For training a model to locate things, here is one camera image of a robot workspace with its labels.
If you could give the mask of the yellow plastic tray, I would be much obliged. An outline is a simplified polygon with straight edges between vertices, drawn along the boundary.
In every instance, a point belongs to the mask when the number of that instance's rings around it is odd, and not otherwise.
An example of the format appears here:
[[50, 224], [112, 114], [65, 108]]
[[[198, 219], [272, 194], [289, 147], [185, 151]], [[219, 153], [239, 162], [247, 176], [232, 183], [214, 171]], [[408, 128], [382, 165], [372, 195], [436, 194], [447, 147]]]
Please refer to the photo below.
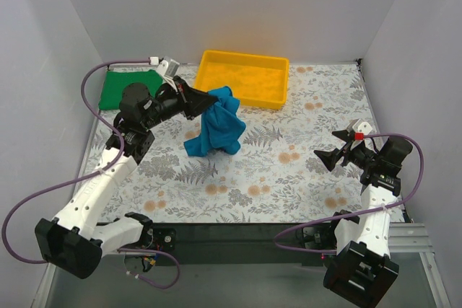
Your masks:
[[228, 86], [242, 105], [278, 110], [287, 101], [288, 78], [287, 58], [206, 50], [194, 87], [208, 92]]

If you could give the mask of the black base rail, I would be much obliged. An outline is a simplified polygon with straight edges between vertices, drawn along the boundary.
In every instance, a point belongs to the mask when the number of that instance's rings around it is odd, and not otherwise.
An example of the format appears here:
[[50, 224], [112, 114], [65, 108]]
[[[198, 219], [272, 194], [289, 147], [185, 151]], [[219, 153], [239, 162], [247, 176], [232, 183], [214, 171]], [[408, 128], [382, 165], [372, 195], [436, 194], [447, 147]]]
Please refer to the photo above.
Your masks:
[[336, 254], [328, 223], [274, 237], [292, 224], [157, 224], [141, 242], [181, 265], [329, 264]]

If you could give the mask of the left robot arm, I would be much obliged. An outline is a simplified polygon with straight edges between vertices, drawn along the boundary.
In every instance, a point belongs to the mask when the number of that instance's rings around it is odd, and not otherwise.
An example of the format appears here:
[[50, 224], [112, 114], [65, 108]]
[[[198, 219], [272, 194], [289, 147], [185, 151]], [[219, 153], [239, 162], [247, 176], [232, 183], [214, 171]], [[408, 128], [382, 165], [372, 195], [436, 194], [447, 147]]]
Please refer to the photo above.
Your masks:
[[129, 246], [152, 250], [156, 236], [152, 220], [130, 212], [100, 226], [98, 220], [124, 180], [139, 166], [154, 143], [152, 128], [177, 114], [193, 120], [217, 102], [217, 97], [190, 87], [179, 76], [150, 94], [132, 83], [121, 94], [114, 131], [92, 177], [53, 217], [35, 227], [43, 259], [77, 278], [89, 277], [108, 253]]

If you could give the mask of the aluminium frame rail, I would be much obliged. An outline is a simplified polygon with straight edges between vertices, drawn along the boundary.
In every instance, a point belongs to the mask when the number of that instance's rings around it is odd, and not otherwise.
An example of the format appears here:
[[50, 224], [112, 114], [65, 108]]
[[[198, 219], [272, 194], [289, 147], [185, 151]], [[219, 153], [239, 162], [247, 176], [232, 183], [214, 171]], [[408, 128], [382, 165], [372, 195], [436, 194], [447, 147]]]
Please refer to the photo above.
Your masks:
[[386, 302], [398, 307], [450, 307], [425, 225], [392, 223], [389, 236], [391, 255], [401, 273]]

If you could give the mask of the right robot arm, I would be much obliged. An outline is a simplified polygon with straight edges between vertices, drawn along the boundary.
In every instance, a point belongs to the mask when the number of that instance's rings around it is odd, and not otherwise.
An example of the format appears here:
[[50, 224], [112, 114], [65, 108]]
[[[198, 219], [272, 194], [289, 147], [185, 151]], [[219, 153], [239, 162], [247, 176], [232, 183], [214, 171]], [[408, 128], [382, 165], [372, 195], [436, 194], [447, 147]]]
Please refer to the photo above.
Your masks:
[[398, 277], [399, 266], [391, 260], [388, 246], [391, 212], [401, 192], [398, 174], [413, 146], [404, 138], [391, 136], [380, 151], [368, 149], [361, 131], [335, 131], [341, 149], [315, 151], [332, 171], [336, 163], [353, 164], [362, 170], [361, 202], [366, 211], [350, 216], [336, 214], [327, 229], [328, 243], [337, 249], [328, 266], [323, 285], [357, 307], [376, 307]]

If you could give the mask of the blue t shirt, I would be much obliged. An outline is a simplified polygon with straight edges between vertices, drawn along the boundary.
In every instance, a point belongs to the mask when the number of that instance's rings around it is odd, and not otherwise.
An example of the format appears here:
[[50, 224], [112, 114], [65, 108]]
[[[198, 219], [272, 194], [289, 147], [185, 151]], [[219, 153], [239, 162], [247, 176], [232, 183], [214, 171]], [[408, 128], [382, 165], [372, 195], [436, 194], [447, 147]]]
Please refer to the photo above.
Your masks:
[[220, 150], [234, 155], [240, 150], [239, 138], [246, 129], [237, 116], [240, 101], [228, 86], [213, 89], [209, 94], [218, 97], [218, 101], [201, 115], [200, 134], [184, 142], [186, 153], [190, 157], [205, 157], [211, 150]]

